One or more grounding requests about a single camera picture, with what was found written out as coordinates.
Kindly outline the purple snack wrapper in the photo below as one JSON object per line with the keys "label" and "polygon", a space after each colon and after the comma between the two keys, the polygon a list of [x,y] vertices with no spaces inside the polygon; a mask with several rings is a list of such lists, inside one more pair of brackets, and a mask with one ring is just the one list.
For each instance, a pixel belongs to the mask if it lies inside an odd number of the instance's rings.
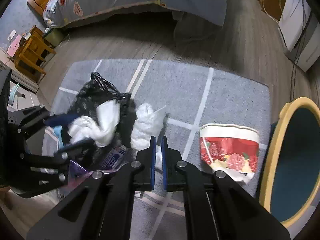
{"label": "purple snack wrapper", "polygon": [[62,200],[63,198],[65,198],[95,171],[113,172],[118,168],[120,163],[121,160],[112,161],[111,164],[107,164],[105,166],[98,165],[96,168],[93,168],[93,170],[86,170],[78,163],[71,161],[71,164],[69,166],[68,183],[67,185],[57,189],[58,200]]}

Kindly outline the blue snack wrapper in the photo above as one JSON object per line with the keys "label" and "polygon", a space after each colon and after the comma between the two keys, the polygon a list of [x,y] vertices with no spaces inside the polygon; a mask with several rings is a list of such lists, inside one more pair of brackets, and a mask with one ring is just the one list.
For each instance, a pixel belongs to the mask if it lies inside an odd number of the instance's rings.
{"label": "blue snack wrapper", "polygon": [[99,167],[103,170],[117,169],[126,153],[127,147],[124,145],[112,148],[106,157],[99,163]]}

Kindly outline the white tissue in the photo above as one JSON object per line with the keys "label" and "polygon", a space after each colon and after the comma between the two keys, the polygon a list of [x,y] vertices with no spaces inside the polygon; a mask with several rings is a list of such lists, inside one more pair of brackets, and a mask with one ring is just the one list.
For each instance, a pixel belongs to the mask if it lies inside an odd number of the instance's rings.
{"label": "white tissue", "polygon": [[89,116],[80,116],[68,126],[70,143],[93,139],[99,148],[109,145],[120,121],[120,105],[116,100],[106,101],[96,108],[97,121]]}

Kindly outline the red floral paper cup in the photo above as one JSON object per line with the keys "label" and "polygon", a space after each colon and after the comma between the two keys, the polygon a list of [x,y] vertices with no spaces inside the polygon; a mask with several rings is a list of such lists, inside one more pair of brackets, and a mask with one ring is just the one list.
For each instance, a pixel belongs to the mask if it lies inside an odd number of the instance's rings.
{"label": "red floral paper cup", "polygon": [[258,170],[260,136],[257,130],[235,124],[200,127],[200,156],[214,172],[248,184]]}

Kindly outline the black plastic bag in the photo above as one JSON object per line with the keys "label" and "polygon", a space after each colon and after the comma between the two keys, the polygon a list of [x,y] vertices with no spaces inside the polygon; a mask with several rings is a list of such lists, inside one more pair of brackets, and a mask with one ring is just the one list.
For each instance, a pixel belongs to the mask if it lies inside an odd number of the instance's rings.
{"label": "black plastic bag", "polygon": [[92,72],[90,80],[80,89],[67,111],[67,114],[89,116],[97,121],[96,108],[110,100],[116,100],[120,105],[120,121],[112,142],[102,148],[94,146],[75,158],[78,164],[89,170],[96,168],[113,146],[122,144],[130,147],[131,132],[136,119],[136,104],[131,99],[131,93],[120,92],[99,73]]}

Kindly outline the clear plastic bag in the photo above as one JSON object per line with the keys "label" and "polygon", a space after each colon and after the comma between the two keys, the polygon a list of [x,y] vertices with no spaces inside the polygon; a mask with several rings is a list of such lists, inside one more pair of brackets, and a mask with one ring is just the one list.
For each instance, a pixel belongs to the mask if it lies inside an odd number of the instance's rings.
{"label": "clear plastic bag", "polygon": [[136,158],[138,151],[149,147],[152,136],[159,138],[164,127],[166,106],[154,111],[149,103],[144,103],[137,108],[136,120],[131,133],[132,159]]}

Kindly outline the light blue face mask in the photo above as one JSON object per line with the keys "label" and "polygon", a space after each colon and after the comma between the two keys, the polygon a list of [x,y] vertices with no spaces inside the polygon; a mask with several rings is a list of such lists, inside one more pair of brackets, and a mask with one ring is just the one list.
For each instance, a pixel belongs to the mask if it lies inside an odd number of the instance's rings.
{"label": "light blue face mask", "polygon": [[62,126],[55,126],[52,129],[55,137],[57,138],[57,149],[60,150],[64,147],[64,143],[62,141]]}

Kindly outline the yellow rimmed teal trash bin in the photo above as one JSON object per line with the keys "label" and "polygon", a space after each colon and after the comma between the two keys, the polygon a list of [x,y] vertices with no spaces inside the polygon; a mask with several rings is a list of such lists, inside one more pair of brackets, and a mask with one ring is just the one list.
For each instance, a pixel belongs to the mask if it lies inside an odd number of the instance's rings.
{"label": "yellow rimmed teal trash bin", "polygon": [[319,108],[307,97],[280,111],[265,159],[259,203],[286,228],[319,191]]}

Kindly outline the small green trash bin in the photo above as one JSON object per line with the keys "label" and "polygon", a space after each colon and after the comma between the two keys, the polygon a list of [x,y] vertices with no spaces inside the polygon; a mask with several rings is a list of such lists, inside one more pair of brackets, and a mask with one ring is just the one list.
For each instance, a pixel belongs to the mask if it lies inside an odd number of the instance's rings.
{"label": "small green trash bin", "polygon": [[58,29],[46,28],[42,37],[52,46],[57,47],[64,40],[65,35]]}

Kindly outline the wooden chair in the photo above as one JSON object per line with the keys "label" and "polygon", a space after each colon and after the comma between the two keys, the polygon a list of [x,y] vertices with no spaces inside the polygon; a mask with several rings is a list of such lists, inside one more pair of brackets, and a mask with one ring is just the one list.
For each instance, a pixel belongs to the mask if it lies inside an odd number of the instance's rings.
{"label": "wooden chair", "polygon": [[34,25],[29,31],[30,36],[21,38],[19,47],[14,55],[14,64],[19,72],[29,79],[39,83],[47,74],[42,68],[46,63],[45,57],[56,51],[49,42],[43,39],[44,32]]}

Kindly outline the grey checked floor mat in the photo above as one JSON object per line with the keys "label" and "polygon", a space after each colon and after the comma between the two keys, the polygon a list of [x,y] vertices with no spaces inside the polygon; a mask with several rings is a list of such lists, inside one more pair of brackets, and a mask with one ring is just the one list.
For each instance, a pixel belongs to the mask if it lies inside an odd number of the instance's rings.
{"label": "grey checked floor mat", "polygon": [[[66,113],[76,94],[98,72],[120,92],[133,95],[135,109],[149,103],[156,111],[166,106],[167,118],[159,136],[180,151],[184,160],[211,173],[202,162],[199,127],[208,123],[236,124],[260,134],[258,171],[242,187],[255,197],[269,140],[271,117],[268,87],[214,68],[169,61],[111,59],[75,62],[54,98],[52,111]],[[135,197],[130,239],[187,239],[183,193],[163,190],[156,170],[152,192]]]}

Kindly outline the grey bed sheet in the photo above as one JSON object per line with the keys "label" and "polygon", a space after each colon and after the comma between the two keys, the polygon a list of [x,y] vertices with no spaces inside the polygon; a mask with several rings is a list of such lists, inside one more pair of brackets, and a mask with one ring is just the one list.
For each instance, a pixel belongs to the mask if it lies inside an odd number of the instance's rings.
{"label": "grey bed sheet", "polygon": [[68,23],[64,29],[76,28],[104,21],[114,15],[146,14],[149,12],[157,14],[168,13],[172,16],[172,19],[176,21],[173,37],[177,43],[205,40],[222,29],[221,26],[215,25],[200,16],[188,12],[170,10],[156,4],[135,5],[129,8],[116,9],[111,12]]}

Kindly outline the white air purifier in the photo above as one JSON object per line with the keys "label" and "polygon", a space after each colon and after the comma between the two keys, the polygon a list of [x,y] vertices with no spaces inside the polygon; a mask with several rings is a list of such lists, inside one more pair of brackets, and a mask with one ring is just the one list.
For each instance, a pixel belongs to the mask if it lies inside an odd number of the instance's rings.
{"label": "white air purifier", "polygon": [[306,0],[286,0],[279,31],[285,55],[306,73],[319,58],[319,22]]}

